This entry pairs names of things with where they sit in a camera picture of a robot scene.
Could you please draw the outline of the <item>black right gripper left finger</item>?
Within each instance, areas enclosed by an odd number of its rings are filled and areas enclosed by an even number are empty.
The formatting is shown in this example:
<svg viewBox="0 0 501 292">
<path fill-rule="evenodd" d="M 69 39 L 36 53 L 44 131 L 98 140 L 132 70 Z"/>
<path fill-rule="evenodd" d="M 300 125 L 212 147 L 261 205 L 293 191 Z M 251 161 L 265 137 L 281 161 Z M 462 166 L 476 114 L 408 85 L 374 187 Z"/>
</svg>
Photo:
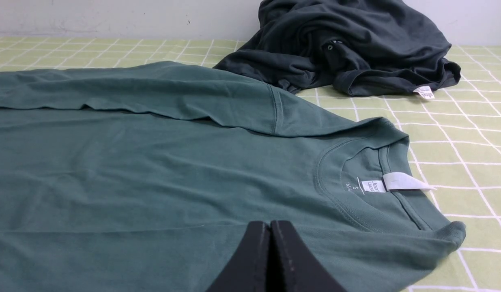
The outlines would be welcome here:
<svg viewBox="0 0 501 292">
<path fill-rule="evenodd" d="M 266 223 L 250 222 L 236 251 L 207 291 L 265 292 L 270 237 Z"/>
</svg>

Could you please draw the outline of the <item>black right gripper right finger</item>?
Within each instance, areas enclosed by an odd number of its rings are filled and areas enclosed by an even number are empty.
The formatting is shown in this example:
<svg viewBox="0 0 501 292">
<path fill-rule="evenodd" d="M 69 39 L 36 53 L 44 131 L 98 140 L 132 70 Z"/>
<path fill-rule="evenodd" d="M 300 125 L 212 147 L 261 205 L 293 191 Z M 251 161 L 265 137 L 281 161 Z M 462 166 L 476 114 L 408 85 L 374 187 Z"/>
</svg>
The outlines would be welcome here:
<svg viewBox="0 0 501 292">
<path fill-rule="evenodd" d="M 289 221 L 271 222 L 269 275 L 271 292 L 345 291 L 312 254 Z"/>
</svg>

